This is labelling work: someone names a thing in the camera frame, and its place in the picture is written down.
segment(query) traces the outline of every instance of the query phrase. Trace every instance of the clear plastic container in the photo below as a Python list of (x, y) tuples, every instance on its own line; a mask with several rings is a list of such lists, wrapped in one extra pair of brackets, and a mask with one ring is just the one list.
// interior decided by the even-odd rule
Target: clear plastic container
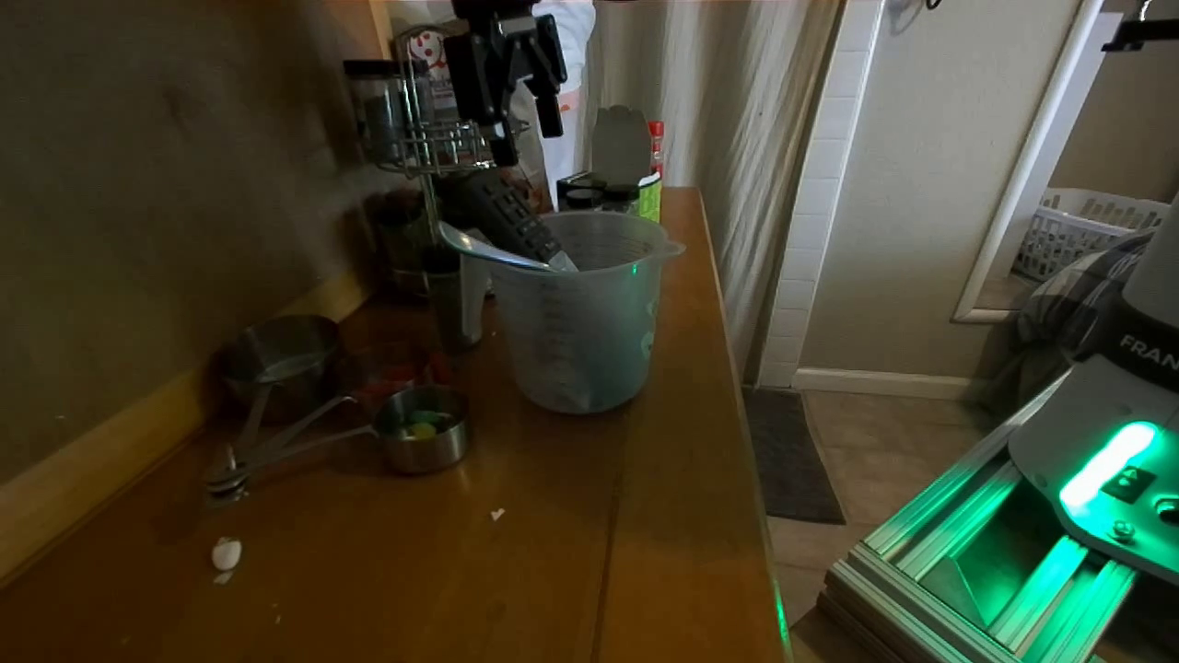
[(605, 411), (640, 395), (654, 345), (662, 225), (608, 211), (541, 217), (578, 274), (486, 261), (508, 334), (512, 378), (541, 410)]

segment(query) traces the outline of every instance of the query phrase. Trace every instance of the tile floor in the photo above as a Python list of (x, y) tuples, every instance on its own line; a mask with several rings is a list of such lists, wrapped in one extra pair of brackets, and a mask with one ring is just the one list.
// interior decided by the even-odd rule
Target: tile floor
[(802, 395), (802, 410), (848, 522), (769, 518), (778, 586), (791, 621), (815, 606), (821, 573), (858, 537), (985, 440), (961, 404), (936, 399)]

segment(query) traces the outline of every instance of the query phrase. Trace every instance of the wooden countertop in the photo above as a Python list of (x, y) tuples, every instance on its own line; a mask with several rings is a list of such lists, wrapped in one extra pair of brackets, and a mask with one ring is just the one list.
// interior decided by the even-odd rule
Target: wooden countertop
[[(236, 433), (209, 425), (0, 594), (4, 661), (783, 661), (700, 196), (667, 193), (662, 217), (689, 249), (635, 404), (524, 401), (490, 317), (451, 368), (470, 401), (452, 471), (399, 480), (344, 447), (209, 506)], [(420, 324), (369, 303), (344, 334), (383, 351)], [(244, 541), (228, 581), (222, 534)]]

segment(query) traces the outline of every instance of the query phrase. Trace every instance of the floor mat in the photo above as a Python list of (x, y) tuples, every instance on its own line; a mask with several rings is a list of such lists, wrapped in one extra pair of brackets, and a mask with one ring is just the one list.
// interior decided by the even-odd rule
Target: floor mat
[(821, 468), (796, 395), (744, 389), (744, 421), (759, 462), (766, 514), (842, 522), (839, 498)]

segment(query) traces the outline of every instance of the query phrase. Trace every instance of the measuring cup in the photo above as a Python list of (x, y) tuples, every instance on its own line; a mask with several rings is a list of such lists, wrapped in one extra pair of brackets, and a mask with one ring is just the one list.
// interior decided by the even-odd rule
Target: measuring cup
[(578, 274), (486, 261), (512, 378), (541, 410), (605, 411), (640, 395), (654, 345), (662, 261), (680, 253), (662, 225), (610, 211), (541, 217)]

